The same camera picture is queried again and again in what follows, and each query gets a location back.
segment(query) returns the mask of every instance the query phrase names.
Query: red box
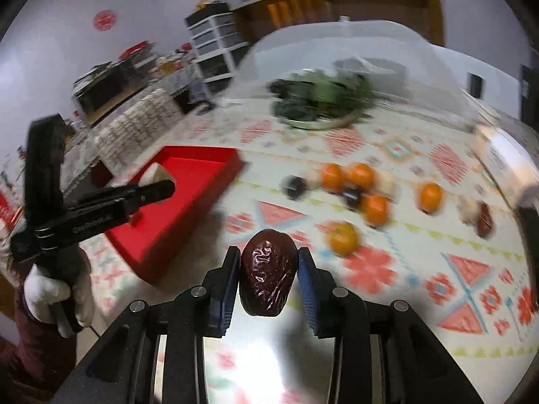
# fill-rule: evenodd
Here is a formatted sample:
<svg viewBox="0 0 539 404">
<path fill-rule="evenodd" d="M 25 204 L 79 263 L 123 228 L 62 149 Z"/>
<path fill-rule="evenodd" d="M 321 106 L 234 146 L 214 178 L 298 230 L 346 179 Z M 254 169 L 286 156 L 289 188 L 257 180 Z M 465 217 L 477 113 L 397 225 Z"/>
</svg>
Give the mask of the red box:
<svg viewBox="0 0 539 404">
<path fill-rule="evenodd" d="M 176 180 L 171 198 L 139 209 L 140 219 L 105 235 L 131 269 L 155 284 L 180 247 L 243 167 L 238 152 L 227 147 L 165 146 L 131 179 L 138 182 L 153 163 Z"/>
</svg>

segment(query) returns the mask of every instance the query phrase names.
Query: red circular sticker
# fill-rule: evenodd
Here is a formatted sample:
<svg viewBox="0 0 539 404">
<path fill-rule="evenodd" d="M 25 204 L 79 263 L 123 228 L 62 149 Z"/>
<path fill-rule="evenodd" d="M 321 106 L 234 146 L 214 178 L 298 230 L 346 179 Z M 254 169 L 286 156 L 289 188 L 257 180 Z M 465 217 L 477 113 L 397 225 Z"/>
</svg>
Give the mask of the red circular sticker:
<svg viewBox="0 0 539 404">
<path fill-rule="evenodd" d="M 94 17 L 94 27 L 100 32 L 110 30 L 116 24 L 118 16 L 112 10 L 102 10 Z"/>
</svg>

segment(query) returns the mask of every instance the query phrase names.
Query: tablecloth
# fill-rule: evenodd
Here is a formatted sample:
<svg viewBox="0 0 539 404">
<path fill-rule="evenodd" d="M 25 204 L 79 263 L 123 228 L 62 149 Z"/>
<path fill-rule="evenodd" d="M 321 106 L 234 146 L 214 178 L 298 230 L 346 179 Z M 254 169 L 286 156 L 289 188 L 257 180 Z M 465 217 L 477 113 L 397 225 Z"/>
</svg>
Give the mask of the tablecloth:
<svg viewBox="0 0 539 404">
<path fill-rule="evenodd" d="M 242 248 L 254 233 L 271 227 L 289 233 L 298 247 L 308 246 L 318 267 L 366 301 L 405 299 L 483 400 L 505 401 L 539 349 L 539 327 L 517 223 L 473 156 L 472 135 L 381 107 L 368 121 L 346 129 L 304 131 L 280 124 L 269 109 L 269 100 L 251 99 L 206 115 L 190 114 L 118 180 L 125 181 L 166 144 L 236 147 L 247 162 L 159 287 L 134 275 L 103 235 L 82 244 L 103 313 L 113 320 L 136 298 L 173 299 L 220 266 L 229 245 Z M 298 201 L 286 198 L 285 177 L 324 162 L 366 162 L 393 171 L 398 193 L 389 225 L 369 228 L 339 197 L 322 190 Z M 416 188 L 425 181 L 445 190 L 445 204 L 435 216 L 416 207 Z M 460 222 L 461 194 L 490 205 L 495 231 L 487 240 Z M 324 243 L 334 220 L 349 221 L 361 232 L 362 245 L 352 259 L 338 258 Z M 237 299 L 226 337 L 205 339 L 210 402 L 325 402 L 331 358 L 332 342 L 317 340 L 306 324 L 296 285 L 277 318 L 250 317 Z M 257 374 L 260 359 L 265 375 Z M 157 384 L 161 372 L 159 363 Z"/>
</svg>

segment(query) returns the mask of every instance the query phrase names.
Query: metal rivet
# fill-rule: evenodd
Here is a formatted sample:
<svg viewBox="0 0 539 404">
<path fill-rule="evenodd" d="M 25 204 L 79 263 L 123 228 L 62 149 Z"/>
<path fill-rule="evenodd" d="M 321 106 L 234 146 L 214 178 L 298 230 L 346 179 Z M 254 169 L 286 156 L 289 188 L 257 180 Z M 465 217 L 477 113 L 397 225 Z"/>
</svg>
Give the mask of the metal rivet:
<svg viewBox="0 0 539 404">
<path fill-rule="evenodd" d="M 133 301 L 130 303 L 129 305 L 129 309 L 133 312 L 133 313 L 138 313 L 139 311 L 142 311 L 144 310 L 145 308 L 145 304 L 144 304 L 144 301 Z"/>
<path fill-rule="evenodd" d="M 408 309 L 408 304 L 404 301 L 395 301 L 393 308 L 397 311 L 406 311 Z"/>
<path fill-rule="evenodd" d="M 191 289 L 191 295 L 196 298 L 200 298 L 200 296 L 204 296 L 205 294 L 206 294 L 206 289 L 202 287 L 201 285 L 198 285 Z"/>
<path fill-rule="evenodd" d="M 346 298 L 348 296 L 348 290 L 344 287 L 335 287 L 333 289 L 333 296 L 336 298 Z"/>
</svg>

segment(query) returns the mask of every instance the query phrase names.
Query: leafy green vegetable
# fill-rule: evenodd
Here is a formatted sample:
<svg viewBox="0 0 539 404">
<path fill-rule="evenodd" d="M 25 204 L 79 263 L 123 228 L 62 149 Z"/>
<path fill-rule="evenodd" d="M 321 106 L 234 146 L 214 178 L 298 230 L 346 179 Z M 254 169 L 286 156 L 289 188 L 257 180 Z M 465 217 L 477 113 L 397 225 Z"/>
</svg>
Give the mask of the leafy green vegetable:
<svg viewBox="0 0 539 404">
<path fill-rule="evenodd" d="M 268 90 L 280 99 L 273 104 L 274 115 L 296 121 L 340 118 L 354 111 L 369 117 L 364 111 L 377 99 L 362 75 L 330 77 L 320 70 L 276 79 Z"/>
</svg>

